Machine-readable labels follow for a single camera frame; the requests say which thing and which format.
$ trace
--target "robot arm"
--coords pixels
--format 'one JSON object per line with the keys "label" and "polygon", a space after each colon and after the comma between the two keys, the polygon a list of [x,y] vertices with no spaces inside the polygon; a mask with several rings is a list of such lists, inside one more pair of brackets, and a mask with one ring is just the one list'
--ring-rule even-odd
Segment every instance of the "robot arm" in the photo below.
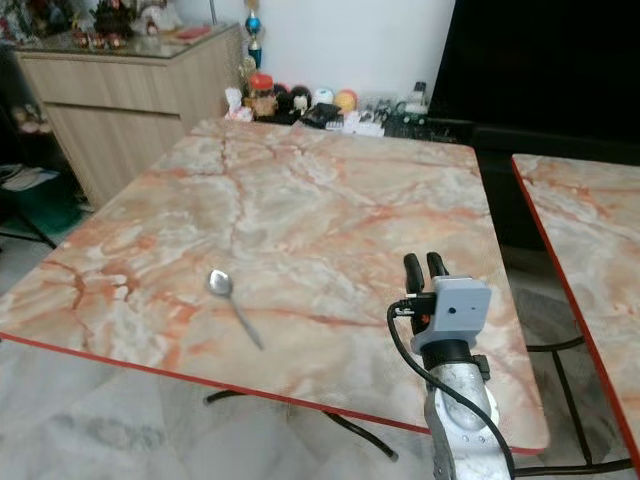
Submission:
{"label": "robot arm", "polygon": [[[484,327],[491,291],[469,276],[449,275],[440,255],[431,252],[427,263],[434,292],[423,293],[417,257],[409,254],[404,263],[407,298],[389,307],[387,320],[400,354],[427,380],[424,411],[435,445],[434,476],[510,479],[513,459],[496,427],[496,401],[484,383],[489,366],[484,356],[472,356],[469,350]],[[422,356],[424,369],[404,349],[395,317],[411,317],[411,349]]]}

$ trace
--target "spoon handle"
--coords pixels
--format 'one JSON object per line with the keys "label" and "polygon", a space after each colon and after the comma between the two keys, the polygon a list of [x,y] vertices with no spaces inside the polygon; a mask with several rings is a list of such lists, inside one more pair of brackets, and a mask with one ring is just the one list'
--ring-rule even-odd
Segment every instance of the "spoon handle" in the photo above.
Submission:
{"label": "spoon handle", "polygon": [[245,316],[244,312],[242,311],[240,306],[236,303],[236,301],[233,299],[233,297],[229,297],[229,301],[231,302],[231,305],[233,306],[233,309],[235,310],[236,315],[238,316],[238,320],[240,320],[240,323],[242,323],[242,326],[247,332],[247,335],[249,335],[251,340],[253,340],[253,343],[255,343],[260,350],[264,350],[264,346],[262,345],[262,340],[260,340],[260,335],[258,334],[258,331],[255,328],[253,328],[253,325],[251,325],[251,323],[249,322],[249,319]]}

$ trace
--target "wooden cabinet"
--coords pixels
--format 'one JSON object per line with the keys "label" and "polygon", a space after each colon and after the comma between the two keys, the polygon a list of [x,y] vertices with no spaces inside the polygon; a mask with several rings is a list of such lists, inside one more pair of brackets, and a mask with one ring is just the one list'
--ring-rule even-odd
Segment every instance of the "wooden cabinet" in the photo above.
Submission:
{"label": "wooden cabinet", "polygon": [[97,209],[198,121],[227,109],[239,85],[239,25],[171,58],[21,50],[20,65]]}

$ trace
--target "red table edge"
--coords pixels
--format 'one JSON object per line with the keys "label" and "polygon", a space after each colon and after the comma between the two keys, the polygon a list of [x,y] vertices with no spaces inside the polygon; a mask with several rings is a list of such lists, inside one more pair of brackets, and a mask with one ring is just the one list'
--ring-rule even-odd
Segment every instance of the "red table edge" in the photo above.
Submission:
{"label": "red table edge", "polygon": [[620,427],[622,437],[627,444],[627,448],[629,449],[629,454],[631,455],[631,459],[633,460],[633,464],[635,466],[636,472],[640,473],[640,452],[638,451],[638,447],[633,438],[633,434],[631,432],[631,428],[627,423],[627,419],[624,416],[622,411],[622,404],[618,399],[618,395],[613,389],[613,385],[611,384],[611,380],[607,375],[607,370],[604,367],[604,362],[602,358],[600,358],[600,354],[598,353],[598,349],[593,341],[593,337],[589,332],[589,328],[587,323],[580,311],[580,307],[578,306],[578,302],[571,291],[571,287],[569,286],[569,281],[565,276],[562,267],[560,265],[560,260],[556,256],[555,251],[553,250],[553,246],[551,245],[551,241],[547,236],[547,232],[544,230],[542,225],[542,221],[540,220],[540,216],[538,215],[538,211],[533,203],[533,199],[529,195],[527,188],[524,184],[524,179],[520,175],[520,171],[518,170],[518,165],[516,164],[515,158],[511,157],[511,166],[516,176],[516,180],[518,181],[518,185],[520,186],[520,190],[524,196],[527,205],[529,206],[529,210],[531,211],[531,215],[533,216],[533,220],[536,223],[536,227],[538,228],[538,232],[540,232],[540,236],[545,244],[547,252],[551,257],[551,261],[553,262],[553,266],[555,267],[556,273],[558,277],[560,277],[560,282],[562,283],[562,288],[564,289],[565,294],[567,295],[567,299],[569,300],[569,305],[571,306],[571,310],[578,321],[578,325],[580,325],[580,330],[585,338],[585,343],[587,344],[587,348],[589,349],[589,353],[591,354],[591,358],[593,359],[593,363],[596,366],[596,371],[598,372],[598,376],[600,377],[600,381],[602,382],[602,386],[611,401],[611,406],[613,408],[613,413],[618,421],[618,426]]}
{"label": "red table edge", "polygon": [[[276,395],[274,393],[269,392],[261,392],[259,390],[253,390],[251,388],[239,387],[237,385],[228,385],[226,383],[214,382],[212,380],[206,380],[204,378],[194,377],[191,375],[185,375],[182,373],[169,372],[167,370],[162,370],[159,368],[153,367],[145,367],[142,365],[136,365],[135,363],[123,362],[120,360],[113,360],[111,358],[101,357],[99,355],[94,355],[92,353],[80,352],[77,350],[72,350],[70,348],[58,347],[55,345],[49,345],[42,342],[37,342],[34,340],[27,340],[21,337],[16,337],[14,335],[6,334],[0,332],[0,338],[4,338],[6,340],[10,340],[16,343],[22,343],[25,345],[29,345],[32,347],[42,348],[44,350],[51,350],[57,353],[65,353],[68,355],[73,355],[76,357],[86,358],[88,360],[93,360],[96,362],[107,363],[110,365],[114,365],[116,367],[124,367],[124,368],[132,368],[134,370],[141,370],[147,373],[153,373],[155,375],[162,375],[165,377],[177,378],[178,380],[185,380],[187,382],[198,383],[200,385],[205,385],[207,387],[213,388],[221,388],[224,390],[233,390],[235,392],[244,393],[247,395],[253,395],[256,397],[262,397],[269,400],[276,400],[283,403],[289,403],[291,405],[296,405],[299,407],[311,408],[313,410],[320,410],[322,412],[335,413],[338,415],[343,415],[345,417],[356,418],[358,420],[364,420],[366,422],[379,423],[382,425],[387,425],[389,427],[400,428],[402,430],[409,430],[417,433],[426,433],[431,434],[428,428],[418,427],[416,425],[411,425],[409,423],[397,422],[395,420],[389,420],[386,418],[376,417],[374,415],[367,415],[364,413],[353,412],[351,410],[344,410],[341,408],[331,407],[327,405],[322,405],[315,402],[309,402],[307,400],[300,400],[291,397],[285,397],[283,395]],[[522,447],[510,447],[513,453],[519,453],[522,455],[537,455],[542,453],[544,448],[522,448]]]}

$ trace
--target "white wall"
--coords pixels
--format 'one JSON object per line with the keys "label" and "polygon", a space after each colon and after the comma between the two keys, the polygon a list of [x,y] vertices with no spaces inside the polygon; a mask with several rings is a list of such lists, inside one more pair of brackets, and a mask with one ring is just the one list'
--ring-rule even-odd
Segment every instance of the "white wall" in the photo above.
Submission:
{"label": "white wall", "polygon": [[[175,0],[185,20],[211,20],[208,0]],[[405,95],[432,91],[455,0],[262,0],[262,70],[289,86]],[[215,0],[244,24],[243,0]]]}

